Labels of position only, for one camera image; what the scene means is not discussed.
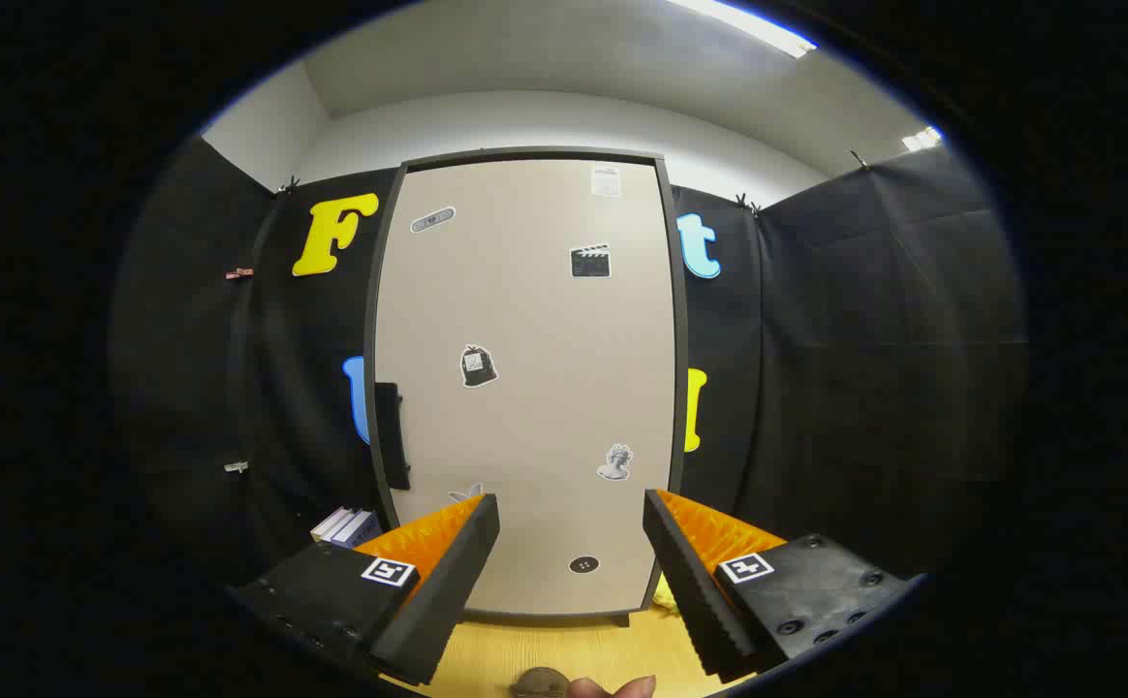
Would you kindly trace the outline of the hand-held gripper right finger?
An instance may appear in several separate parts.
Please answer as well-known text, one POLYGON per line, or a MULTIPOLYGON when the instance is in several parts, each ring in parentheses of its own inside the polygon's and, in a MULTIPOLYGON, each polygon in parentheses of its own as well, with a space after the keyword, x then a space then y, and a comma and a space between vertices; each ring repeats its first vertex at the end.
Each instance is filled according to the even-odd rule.
POLYGON ((821 657, 917 590, 828 536, 782 539, 660 488, 642 527, 703 671, 724 683, 821 657))

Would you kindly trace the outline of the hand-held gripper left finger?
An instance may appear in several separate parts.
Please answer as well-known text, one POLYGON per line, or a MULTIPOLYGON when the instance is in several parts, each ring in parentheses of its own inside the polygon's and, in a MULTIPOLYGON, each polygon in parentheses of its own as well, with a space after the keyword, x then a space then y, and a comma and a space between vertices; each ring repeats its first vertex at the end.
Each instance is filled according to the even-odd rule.
POLYGON ((497 534, 496 495, 479 494, 355 547, 307 545, 229 597, 349 675, 428 684, 497 534))

